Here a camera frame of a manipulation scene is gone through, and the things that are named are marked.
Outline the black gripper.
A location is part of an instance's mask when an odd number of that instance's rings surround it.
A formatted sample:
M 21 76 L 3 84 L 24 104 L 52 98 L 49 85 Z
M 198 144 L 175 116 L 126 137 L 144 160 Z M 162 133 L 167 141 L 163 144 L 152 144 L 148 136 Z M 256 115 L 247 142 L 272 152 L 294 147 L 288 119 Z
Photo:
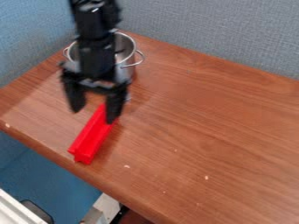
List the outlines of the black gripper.
M 67 60 L 60 63 L 60 81 L 73 113 L 79 113 L 85 106 L 84 91 L 110 91 L 106 100 L 107 123 L 112 124 L 120 117 L 127 101 L 128 83 L 100 81 L 115 74 L 116 65 L 116 38 L 85 40 L 77 38 L 73 42 L 79 45 L 79 69 L 73 70 L 67 65 Z

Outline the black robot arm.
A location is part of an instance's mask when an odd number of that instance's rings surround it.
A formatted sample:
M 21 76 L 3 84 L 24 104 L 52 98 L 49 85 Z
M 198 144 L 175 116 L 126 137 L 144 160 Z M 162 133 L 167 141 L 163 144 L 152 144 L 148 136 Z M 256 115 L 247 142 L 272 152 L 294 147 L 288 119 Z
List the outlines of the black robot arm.
M 85 93 L 106 96 L 106 122 L 122 115 L 128 79 L 118 73 L 116 26 L 120 22 L 116 0 L 69 0 L 76 25 L 79 61 L 60 63 L 60 81 L 73 113 L 85 106 Z

